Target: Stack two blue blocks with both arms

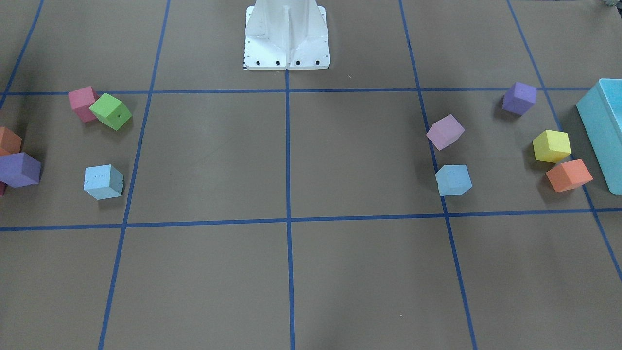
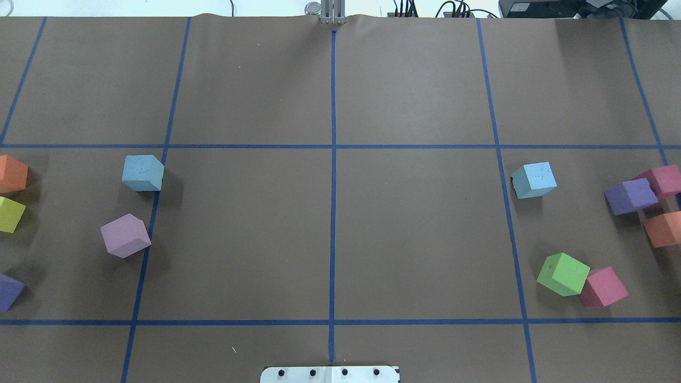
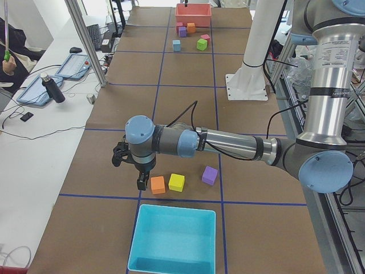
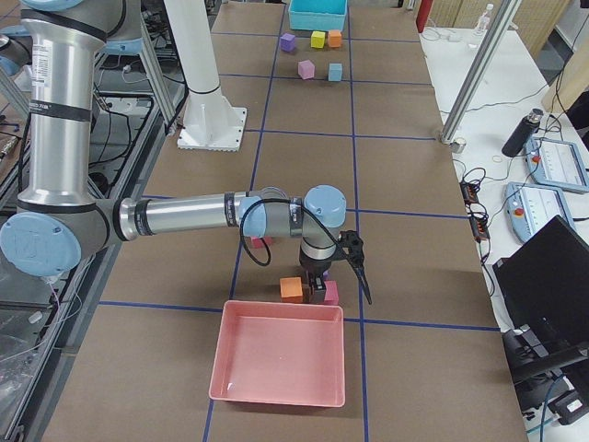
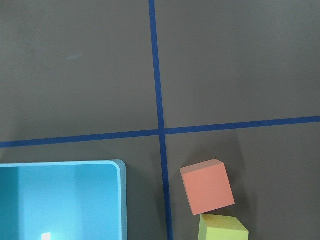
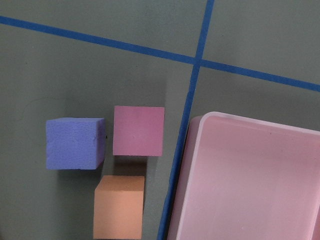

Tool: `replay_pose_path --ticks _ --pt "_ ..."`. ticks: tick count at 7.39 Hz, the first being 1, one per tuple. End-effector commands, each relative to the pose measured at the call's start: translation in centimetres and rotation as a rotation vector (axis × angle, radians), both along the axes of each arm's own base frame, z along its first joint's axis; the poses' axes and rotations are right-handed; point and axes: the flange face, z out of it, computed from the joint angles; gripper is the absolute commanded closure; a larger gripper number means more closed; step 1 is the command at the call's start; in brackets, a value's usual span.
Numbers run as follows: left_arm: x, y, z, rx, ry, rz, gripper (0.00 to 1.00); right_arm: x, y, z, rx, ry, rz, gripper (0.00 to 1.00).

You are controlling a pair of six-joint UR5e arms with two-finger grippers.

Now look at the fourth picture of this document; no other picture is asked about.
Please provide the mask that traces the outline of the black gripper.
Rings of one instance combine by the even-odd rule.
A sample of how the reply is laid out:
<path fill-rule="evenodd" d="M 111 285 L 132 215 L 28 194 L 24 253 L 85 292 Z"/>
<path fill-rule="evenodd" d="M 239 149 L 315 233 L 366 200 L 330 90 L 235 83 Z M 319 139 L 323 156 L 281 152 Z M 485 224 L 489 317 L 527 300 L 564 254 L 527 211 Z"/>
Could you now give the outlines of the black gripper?
<path fill-rule="evenodd" d="M 323 304 L 326 295 L 324 274 L 331 267 L 331 260 L 316 260 L 307 255 L 300 255 L 299 262 L 306 272 L 307 279 L 312 281 L 312 289 L 306 279 L 302 282 L 303 302 L 309 303 L 312 297 L 313 304 Z"/>

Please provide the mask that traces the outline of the magenta foam block under arm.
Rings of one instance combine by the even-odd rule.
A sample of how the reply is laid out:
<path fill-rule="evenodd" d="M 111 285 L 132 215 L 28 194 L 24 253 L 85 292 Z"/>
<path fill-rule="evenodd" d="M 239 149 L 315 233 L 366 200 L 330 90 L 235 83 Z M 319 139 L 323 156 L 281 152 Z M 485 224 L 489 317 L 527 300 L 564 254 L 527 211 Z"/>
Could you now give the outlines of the magenta foam block under arm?
<path fill-rule="evenodd" d="M 271 237 L 264 237 L 264 238 L 250 238 L 250 244 L 253 249 L 263 249 L 265 246 L 270 246 L 273 243 Z"/>

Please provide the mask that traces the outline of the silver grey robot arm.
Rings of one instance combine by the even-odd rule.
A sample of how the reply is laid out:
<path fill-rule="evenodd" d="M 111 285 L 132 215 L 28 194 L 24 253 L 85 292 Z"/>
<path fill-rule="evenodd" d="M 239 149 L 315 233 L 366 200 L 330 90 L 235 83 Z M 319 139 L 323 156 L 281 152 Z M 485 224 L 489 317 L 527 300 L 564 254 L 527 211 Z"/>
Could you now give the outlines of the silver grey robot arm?
<path fill-rule="evenodd" d="M 141 236 L 235 227 L 242 238 L 300 239 L 310 279 L 345 258 L 343 193 L 329 185 L 303 198 L 281 190 L 156 200 L 96 199 L 87 189 L 96 54 L 110 43 L 140 52 L 137 1 L 25 1 L 32 38 L 29 184 L 1 228 L 1 250 L 21 272 L 55 276 L 107 247 Z"/>

